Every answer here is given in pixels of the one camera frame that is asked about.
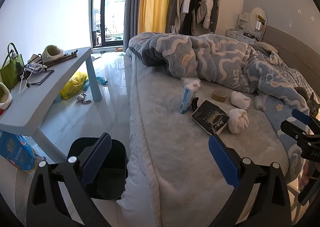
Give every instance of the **black trash bin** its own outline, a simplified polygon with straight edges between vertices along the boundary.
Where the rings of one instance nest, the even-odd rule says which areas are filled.
[[[97,140],[98,138],[77,139],[70,147],[68,158],[79,156],[86,147],[94,145]],[[85,188],[90,197],[104,200],[120,199],[128,175],[127,163],[128,158],[124,145],[112,139],[111,149],[100,170],[93,182]]]

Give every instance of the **tiled floor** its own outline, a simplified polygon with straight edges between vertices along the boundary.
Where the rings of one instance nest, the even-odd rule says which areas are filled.
[[[131,62],[121,53],[104,53],[101,58],[93,62],[93,66],[97,76],[108,80],[106,86],[100,85],[102,101],[82,105],[76,103],[73,97],[67,101],[54,103],[41,130],[65,154],[68,154],[71,144],[76,139],[100,137],[104,132],[109,133],[113,139],[121,141],[128,152]],[[79,70],[86,72],[85,63]],[[86,94],[86,100],[92,100],[90,88]],[[38,148],[32,139],[28,138],[28,142]],[[68,192],[65,188],[62,189],[70,214],[81,222]],[[113,227],[125,227],[121,209],[114,201],[94,200],[94,202]]]

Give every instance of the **mattress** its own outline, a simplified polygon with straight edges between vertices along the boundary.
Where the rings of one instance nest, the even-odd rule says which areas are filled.
[[[202,80],[197,96],[225,112],[235,108],[211,99],[214,90],[231,89]],[[254,95],[247,110],[249,127],[231,134],[226,127],[220,138],[240,157],[256,164],[278,162],[286,174],[288,156]],[[145,66],[132,57],[130,97],[130,156],[125,191],[117,203],[129,226],[204,226],[217,216],[233,191],[208,150],[209,135],[179,112],[183,86],[164,66]],[[246,217],[254,196],[240,220]]]

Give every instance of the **rolled white towel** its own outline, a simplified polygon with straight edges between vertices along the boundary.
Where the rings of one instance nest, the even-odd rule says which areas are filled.
[[[228,127],[231,133],[238,134],[248,128],[249,119],[247,112],[243,109],[231,109],[229,112]]]
[[[239,107],[240,109],[246,110],[249,108],[249,106],[251,104],[251,99],[250,99],[250,97],[247,97],[242,93],[233,91],[231,93],[231,103],[234,106]]]

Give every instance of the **gray wall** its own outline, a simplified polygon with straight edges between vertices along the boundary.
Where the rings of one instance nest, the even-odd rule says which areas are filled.
[[[251,12],[256,6],[265,10],[268,25],[295,37],[320,54],[320,13],[312,0],[244,0],[243,11]]]

